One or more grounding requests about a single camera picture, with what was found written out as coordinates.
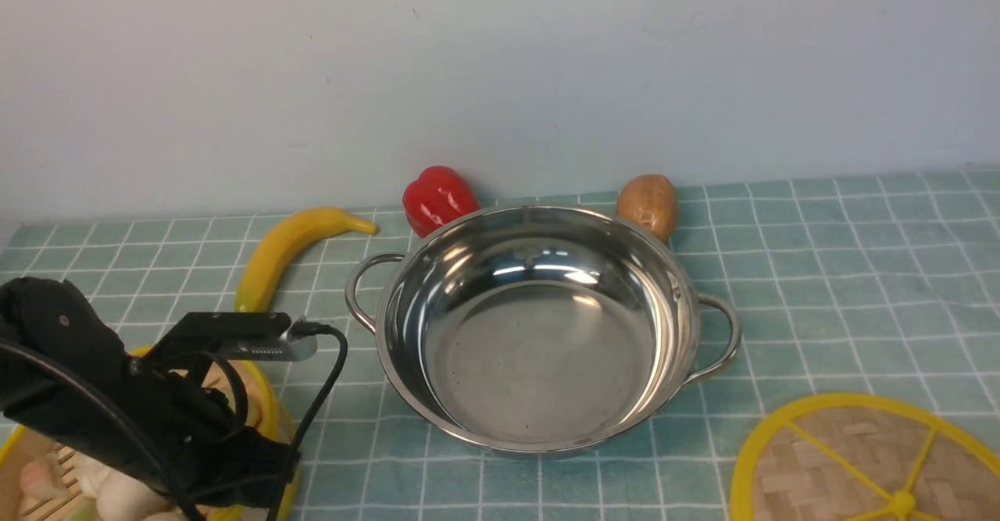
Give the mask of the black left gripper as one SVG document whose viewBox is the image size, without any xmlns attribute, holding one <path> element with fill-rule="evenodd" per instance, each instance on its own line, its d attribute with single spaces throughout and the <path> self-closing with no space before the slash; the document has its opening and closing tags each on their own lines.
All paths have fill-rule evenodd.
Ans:
<svg viewBox="0 0 1000 521">
<path fill-rule="evenodd" d="M 131 356 L 117 409 L 132 433 L 117 437 L 117 469 L 175 502 L 269 509 L 297 475 L 301 453 L 248 424 L 247 388 L 233 363 L 194 353 L 164 363 Z"/>
</svg>

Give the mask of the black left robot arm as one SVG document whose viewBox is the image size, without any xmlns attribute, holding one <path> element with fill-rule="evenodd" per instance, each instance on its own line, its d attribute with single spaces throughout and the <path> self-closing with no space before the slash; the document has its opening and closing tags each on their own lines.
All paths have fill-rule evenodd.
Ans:
<svg viewBox="0 0 1000 521">
<path fill-rule="evenodd" d="M 293 321 L 284 313 L 191 312 L 143 357 L 74 284 L 20 277 L 2 286 L 2 414 L 169 498 L 267 508 L 299 453 L 239 427 L 232 399 L 204 381 L 254 356 Z"/>
</svg>

